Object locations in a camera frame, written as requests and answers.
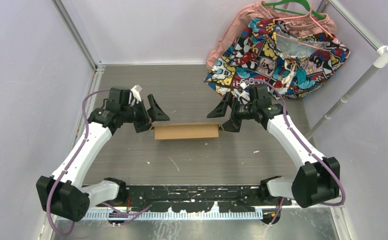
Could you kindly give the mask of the brown cardboard box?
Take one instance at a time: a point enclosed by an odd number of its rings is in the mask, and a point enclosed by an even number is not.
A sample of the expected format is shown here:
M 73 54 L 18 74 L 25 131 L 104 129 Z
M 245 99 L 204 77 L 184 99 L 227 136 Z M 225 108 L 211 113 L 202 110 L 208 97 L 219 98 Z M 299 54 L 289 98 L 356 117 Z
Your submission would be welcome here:
M 155 140 L 164 141 L 218 138 L 222 127 L 217 122 L 194 122 L 158 124 L 150 129 Z

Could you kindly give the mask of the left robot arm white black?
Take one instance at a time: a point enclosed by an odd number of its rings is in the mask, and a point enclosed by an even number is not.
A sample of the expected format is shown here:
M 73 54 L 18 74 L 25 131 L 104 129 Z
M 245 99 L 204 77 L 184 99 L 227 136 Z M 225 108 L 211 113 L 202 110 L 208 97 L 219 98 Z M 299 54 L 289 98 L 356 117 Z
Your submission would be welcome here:
M 63 163 L 50 175 L 41 176 L 36 190 L 42 209 L 73 222 L 79 222 L 89 209 L 103 203 L 123 206 L 129 193 L 122 180 L 107 177 L 100 183 L 83 186 L 88 170 L 104 145 L 124 124 L 133 124 L 136 133 L 149 131 L 154 122 L 170 118 L 159 107 L 152 94 L 149 108 L 141 98 L 142 88 L 112 87 L 101 107 L 83 113 L 85 129 Z

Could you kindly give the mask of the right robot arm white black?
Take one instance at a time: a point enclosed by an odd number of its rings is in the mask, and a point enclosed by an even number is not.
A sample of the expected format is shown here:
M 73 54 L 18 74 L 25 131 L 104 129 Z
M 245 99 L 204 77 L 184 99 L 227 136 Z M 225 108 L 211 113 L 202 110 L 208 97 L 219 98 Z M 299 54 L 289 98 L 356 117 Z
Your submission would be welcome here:
M 244 120 L 254 120 L 274 136 L 293 161 L 297 173 L 294 179 L 275 176 L 259 185 L 259 198 L 273 205 L 279 198 L 295 200 L 302 208 L 317 204 L 332 206 L 330 201 L 345 200 L 340 181 L 341 166 L 335 157 L 326 157 L 306 139 L 293 123 L 286 104 L 274 104 L 268 85 L 258 84 L 227 92 L 207 118 L 221 118 L 230 108 L 229 119 L 222 124 L 226 132 L 238 133 Z

